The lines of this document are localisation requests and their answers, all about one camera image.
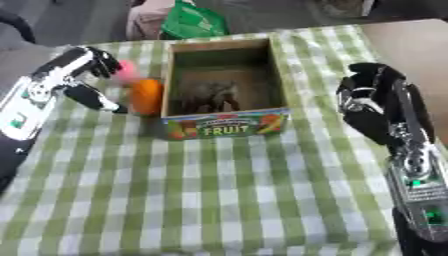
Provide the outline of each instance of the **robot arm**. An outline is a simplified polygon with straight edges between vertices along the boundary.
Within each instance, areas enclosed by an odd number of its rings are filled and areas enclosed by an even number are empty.
[[[434,248],[446,248],[448,242],[448,179],[420,92],[384,64],[349,68],[355,75],[345,77],[337,90],[339,110],[346,123],[389,149],[386,180],[396,206],[394,216],[407,225],[407,232],[397,226],[402,249],[407,250],[404,244],[421,245],[421,253],[439,255]]]
[[[26,158],[61,92],[94,110],[127,113],[126,107],[75,79],[84,72],[109,78],[120,69],[117,60],[105,51],[74,47],[20,77],[14,85],[3,86],[10,89],[0,98],[0,191]]]

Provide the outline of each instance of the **table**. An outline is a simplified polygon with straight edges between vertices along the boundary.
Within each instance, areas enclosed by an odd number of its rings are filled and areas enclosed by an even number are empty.
[[[448,23],[419,20],[363,25],[383,60],[407,74],[425,99],[437,136],[448,144]]]
[[[284,133],[165,141],[156,120],[63,100],[0,199],[0,255],[396,255],[385,149],[342,122],[334,96],[348,64],[375,61],[361,29],[271,36]],[[97,47],[160,77],[170,43]],[[126,89],[86,81],[127,102]]]

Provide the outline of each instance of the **black robotic glove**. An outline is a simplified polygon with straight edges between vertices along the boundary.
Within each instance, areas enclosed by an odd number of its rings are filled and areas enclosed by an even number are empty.
[[[405,122],[401,104],[394,90],[394,83],[405,82],[406,77],[397,70],[380,63],[356,63],[349,66],[355,72],[344,77],[336,91],[339,109],[344,121],[380,145],[401,144],[390,135],[390,124]],[[406,85],[413,111],[430,141],[434,129],[417,87]]]
[[[109,78],[118,70],[120,63],[108,52],[95,47],[74,47],[55,59],[39,67],[32,76],[47,75],[55,68],[67,69],[71,77],[90,71],[96,77]]]
[[[36,88],[34,96],[38,97],[39,93],[44,96],[52,90],[61,89],[67,97],[90,109],[125,114],[128,112],[126,107],[108,100],[104,94],[88,84],[75,80],[84,72],[90,72],[96,77],[110,78],[120,69],[119,62],[106,51],[94,47],[75,47],[42,65],[31,75],[33,80],[43,81],[49,87],[44,88],[45,91]]]

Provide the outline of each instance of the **fruit box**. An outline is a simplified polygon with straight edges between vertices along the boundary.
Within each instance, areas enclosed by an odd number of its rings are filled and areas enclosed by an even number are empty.
[[[171,46],[162,105],[170,139],[280,132],[288,117],[270,39]]]

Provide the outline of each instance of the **pink object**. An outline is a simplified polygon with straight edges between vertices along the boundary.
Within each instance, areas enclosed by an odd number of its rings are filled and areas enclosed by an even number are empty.
[[[183,0],[191,4],[193,0]],[[157,40],[160,27],[176,0],[146,0],[129,12],[126,36],[129,40]]]
[[[119,62],[122,69],[117,72],[116,77],[123,85],[130,85],[133,81],[140,78],[137,68],[132,61],[120,60]]]

